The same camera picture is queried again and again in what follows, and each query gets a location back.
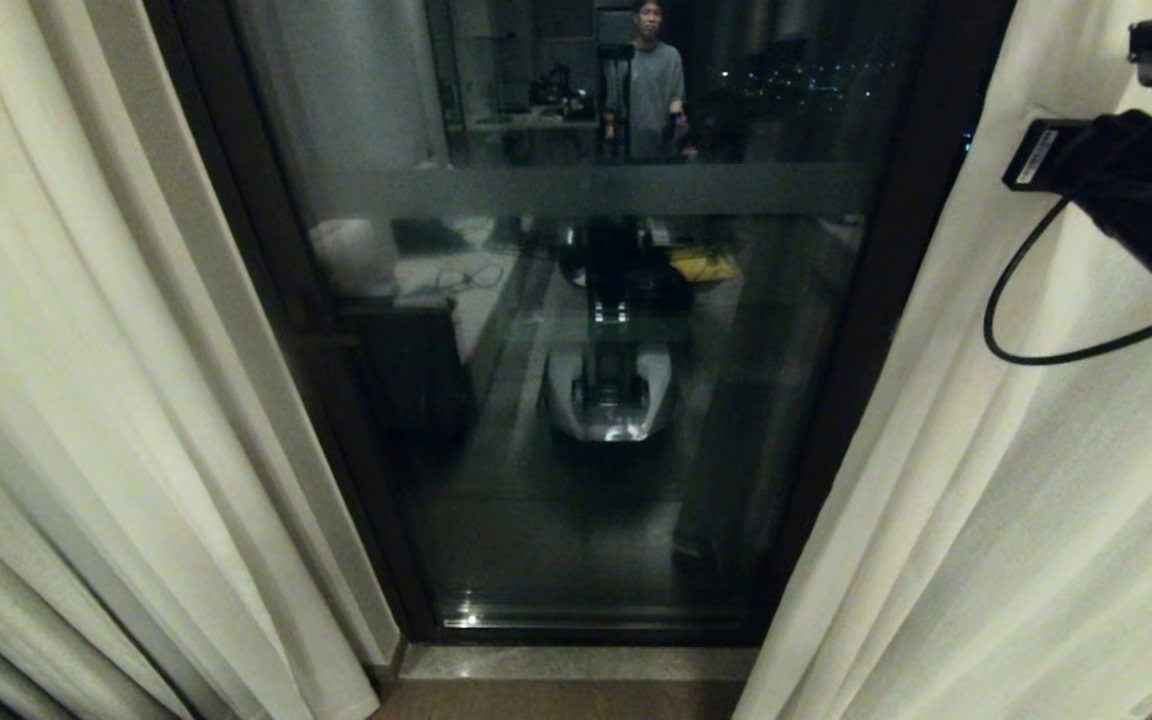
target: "wooden floor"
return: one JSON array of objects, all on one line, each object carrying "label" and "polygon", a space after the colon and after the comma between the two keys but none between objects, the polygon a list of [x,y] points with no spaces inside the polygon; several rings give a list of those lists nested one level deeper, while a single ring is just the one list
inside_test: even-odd
[{"label": "wooden floor", "polygon": [[372,720],[726,720],[732,682],[403,680]]}]

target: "glass door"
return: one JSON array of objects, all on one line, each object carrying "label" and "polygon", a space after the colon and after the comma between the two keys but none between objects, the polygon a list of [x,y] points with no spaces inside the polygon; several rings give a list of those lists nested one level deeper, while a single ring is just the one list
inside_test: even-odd
[{"label": "glass door", "polygon": [[756,643],[1009,1],[147,1],[417,641]]}]

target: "yellow object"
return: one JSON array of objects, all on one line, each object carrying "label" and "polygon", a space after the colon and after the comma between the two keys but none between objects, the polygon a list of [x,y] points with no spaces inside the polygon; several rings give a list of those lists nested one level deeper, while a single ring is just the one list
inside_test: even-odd
[{"label": "yellow object", "polygon": [[677,247],[669,250],[669,264],[695,283],[730,281],[740,278],[736,260],[722,250]]}]

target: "cable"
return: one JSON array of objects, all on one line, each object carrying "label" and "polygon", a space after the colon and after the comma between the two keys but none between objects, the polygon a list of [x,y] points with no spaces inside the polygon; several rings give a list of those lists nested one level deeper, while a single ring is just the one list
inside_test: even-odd
[{"label": "cable", "polygon": [[1002,291],[1006,290],[1007,283],[1011,281],[1011,274],[1014,274],[1016,268],[1020,267],[1021,260],[1025,259],[1025,255],[1033,249],[1043,234],[1047,232],[1047,228],[1056,221],[1056,218],[1060,218],[1062,211],[1068,209],[1070,202],[1074,202],[1073,195],[1061,197],[1060,202],[1056,202],[1056,205],[1053,205],[1052,210],[1048,210],[1047,214],[1043,215],[1043,220],[1039,220],[1038,225],[1034,225],[1033,230],[1029,233],[1029,237],[1025,238],[1025,242],[1020,243],[1020,250],[1016,250],[1016,253],[1011,256],[1011,263],[1007,263],[1005,272],[1002,272],[1001,275],[998,275],[998,282],[993,286],[993,293],[990,293],[990,302],[986,305],[986,309],[984,309],[984,343],[990,347],[990,351],[995,354],[998,357],[1001,357],[1002,361],[1009,361],[1009,363],[1014,363],[1016,365],[1029,366],[1064,365],[1066,363],[1075,363],[1075,361],[1086,361],[1087,357],[1096,357],[1114,353],[1116,350],[1123,350],[1124,347],[1130,347],[1152,338],[1152,325],[1149,325],[1146,328],[1128,333],[1122,338],[1115,338],[1115,340],[1101,342],[1100,344],[1084,347],[1082,350],[1061,353],[1060,355],[1041,356],[1011,355],[1011,353],[1006,351],[1000,344],[998,344],[995,336],[993,336],[993,318],[995,318],[998,302],[1002,298]]}]

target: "white cloth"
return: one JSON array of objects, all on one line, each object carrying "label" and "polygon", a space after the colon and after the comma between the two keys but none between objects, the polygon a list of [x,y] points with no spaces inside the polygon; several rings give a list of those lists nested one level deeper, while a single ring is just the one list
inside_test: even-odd
[{"label": "white cloth", "polygon": [[[1033,118],[1139,106],[1152,1],[1021,0],[979,131],[740,720],[1100,719],[1152,708],[1152,341],[1053,369],[980,338],[1053,197],[1000,177]],[[1011,283],[1005,346],[1152,320],[1152,278],[1070,211]]]},{"label": "white cloth", "polygon": [[101,53],[81,3],[0,3],[0,702],[365,717],[355,647],[379,647],[271,419],[303,409],[264,404],[215,306],[182,310],[191,225]]}]

